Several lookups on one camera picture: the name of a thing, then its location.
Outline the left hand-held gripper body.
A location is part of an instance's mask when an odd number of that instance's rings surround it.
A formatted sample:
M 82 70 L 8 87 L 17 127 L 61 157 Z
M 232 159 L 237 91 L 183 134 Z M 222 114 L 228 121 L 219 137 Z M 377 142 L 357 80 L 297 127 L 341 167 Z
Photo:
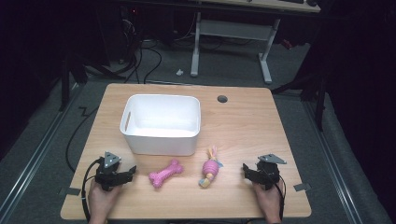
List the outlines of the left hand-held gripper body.
M 111 191 L 113 187 L 124 183 L 122 174 L 117 173 L 119 166 L 120 157 L 109 151 L 106 151 L 105 155 L 99 159 L 95 181 L 103 190 Z

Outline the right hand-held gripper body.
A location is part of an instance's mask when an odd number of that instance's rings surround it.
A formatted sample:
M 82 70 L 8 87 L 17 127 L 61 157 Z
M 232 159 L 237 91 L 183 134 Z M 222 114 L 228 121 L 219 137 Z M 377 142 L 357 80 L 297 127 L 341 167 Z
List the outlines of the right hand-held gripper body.
M 286 163 L 275 154 L 260 156 L 256 163 L 257 170 L 251 175 L 251 181 L 264 186 L 265 190 L 270 189 L 280 179 L 278 165 Z

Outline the pink bone chew toy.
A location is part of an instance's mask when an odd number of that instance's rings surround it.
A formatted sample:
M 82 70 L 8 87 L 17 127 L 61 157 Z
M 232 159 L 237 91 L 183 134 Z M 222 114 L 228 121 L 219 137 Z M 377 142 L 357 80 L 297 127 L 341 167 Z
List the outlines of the pink bone chew toy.
M 170 161 L 169 165 L 163 168 L 158 172 L 151 172 L 148 175 L 148 179 L 150 180 L 152 186 L 155 189 L 160 188 L 164 181 L 174 174 L 181 174 L 184 171 L 183 166 L 179 163 L 178 160 L 173 159 Z

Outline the small pink doll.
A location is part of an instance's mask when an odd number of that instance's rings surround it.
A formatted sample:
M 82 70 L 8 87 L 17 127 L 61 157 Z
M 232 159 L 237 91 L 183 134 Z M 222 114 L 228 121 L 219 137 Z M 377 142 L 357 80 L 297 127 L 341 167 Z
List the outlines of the small pink doll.
M 203 178 L 199 180 L 201 188 L 208 188 L 215 180 L 223 164 L 218 159 L 218 148 L 213 146 L 207 151 L 208 160 L 202 166 Z

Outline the white plastic storage bin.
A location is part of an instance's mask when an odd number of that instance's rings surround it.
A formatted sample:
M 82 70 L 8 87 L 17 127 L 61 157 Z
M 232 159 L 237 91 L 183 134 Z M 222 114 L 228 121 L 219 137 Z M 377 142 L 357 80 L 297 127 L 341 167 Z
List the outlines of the white plastic storage bin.
M 200 130 L 200 101 L 186 95 L 132 95 L 120 121 L 128 146 L 142 155 L 190 156 Z

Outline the person's left hand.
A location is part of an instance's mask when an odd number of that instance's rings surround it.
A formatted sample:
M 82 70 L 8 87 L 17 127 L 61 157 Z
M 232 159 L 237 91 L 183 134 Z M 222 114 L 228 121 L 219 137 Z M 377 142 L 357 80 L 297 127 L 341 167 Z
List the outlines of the person's left hand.
M 107 219 L 107 216 L 117 202 L 121 189 L 122 186 L 116 186 L 111 191 L 105 191 L 100 184 L 93 180 L 89 191 L 89 210 L 91 218 Z

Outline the person's right hand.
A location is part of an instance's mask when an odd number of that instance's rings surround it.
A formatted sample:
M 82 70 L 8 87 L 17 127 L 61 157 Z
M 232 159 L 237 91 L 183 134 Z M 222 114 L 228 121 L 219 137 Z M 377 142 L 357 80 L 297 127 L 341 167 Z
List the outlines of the person's right hand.
M 256 198 L 265 220 L 267 218 L 280 218 L 281 194 L 283 193 L 283 181 L 280 180 L 276 186 L 268 190 L 262 189 L 257 183 L 252 183 Z

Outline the black metal stand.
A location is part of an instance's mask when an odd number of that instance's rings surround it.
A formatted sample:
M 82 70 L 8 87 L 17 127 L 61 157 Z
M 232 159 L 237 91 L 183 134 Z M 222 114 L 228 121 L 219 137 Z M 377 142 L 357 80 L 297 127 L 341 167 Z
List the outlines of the black metal stand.
M 314 100 L 316 108 L 314 121 L 322 132 L 322 119 L 325 109 L 325 92 L 329 72 L 324 65 L 309 65 L 303 63 L 293 81 L 271 90 L 272 94 L 279 94 L 287 90 L 301 90 L 300 99 L 304 102 Z
M 77 84 L 85 85 L 88 81 L 88 75 L 85 67 L 89 66 L 97 70 L 100 74 L 106 77 L 120 78 L 120 72 L 113 72 L 105 68 L 99 63 L 96 63 L 81 55 L 71 53 L 67 54 L 62 61 L 62 98 L 60 111 L 65 111 L 70 99 L 70 76 L 73 76 Z

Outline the white-legged wooden desk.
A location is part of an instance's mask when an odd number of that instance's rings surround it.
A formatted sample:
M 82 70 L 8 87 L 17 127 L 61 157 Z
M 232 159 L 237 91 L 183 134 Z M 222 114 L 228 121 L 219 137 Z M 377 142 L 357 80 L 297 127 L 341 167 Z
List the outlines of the white-legged wooden desk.
M 317 14 L 320 12 L 320 7 L 315 0 L 197 0 L 197 2 L 198 7 L 207 6 L 208 4 L 219 7 L 236 7 L 237 12 L 241 12 L 243 9 L 268 9 L 273 12 L 303 14 Z M 200 38 L 202 35 L 208 35 L 264 41 L 266 46 L 263 52 L 258 54 L 258 60 L 264 82 L 266 84 L 272 83 L 267 57 L 281 21 L 279 16 L 274 18 L 271 25 L 203 19 L 200 12 L 196 13 L 195 19 L 194 49 L 191 58 L 192 77 L 197 77 L 199 74 Z

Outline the black computer tower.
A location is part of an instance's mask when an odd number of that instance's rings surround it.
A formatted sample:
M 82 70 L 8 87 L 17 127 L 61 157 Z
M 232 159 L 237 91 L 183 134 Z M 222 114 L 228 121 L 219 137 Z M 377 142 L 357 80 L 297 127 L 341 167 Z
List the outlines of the black computer tower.
M 127 6 L 109 3 L 98 4 L 96 10 L 108 60 L 119 64 L 129 62 L 136 35 L 132 10 Z

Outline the metal floor rail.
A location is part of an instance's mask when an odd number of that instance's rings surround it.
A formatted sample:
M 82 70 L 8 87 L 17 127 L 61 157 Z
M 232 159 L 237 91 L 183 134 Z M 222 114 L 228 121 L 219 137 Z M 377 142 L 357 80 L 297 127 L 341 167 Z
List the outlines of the metal floor rail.
M 347 186 L 345 179 L 343 178 L 337 162 L 332 154 L 330 145 L 325 137 L 323 131 L 318 128 L 315 120 L 315 110 L 313 106 L 308 102 L 302 102 L 305 113 L 308 116 L 309 122 L 313 127 L 315 135 L 320 144 L 320 150 L 323 154 L 325 164 L 328 169 L 328 173 L 332 179 L 332 184 L 335 187 L 338 198 L 344 208 L 347 219 L 350 224 L 363 224 L 361 215 L 352 199 L 350 190 Z
M 62 89 L 56 86 L 51 96 L 29 119 L 26 128 L 6 157 L 0 161 L 0 224 L 7 224 L 25 190 L 45 156 L 53 137 L 58 132 L 70 105 L 79 96 L 84 86 L 73 84 L 69 99 L 61 102 Z

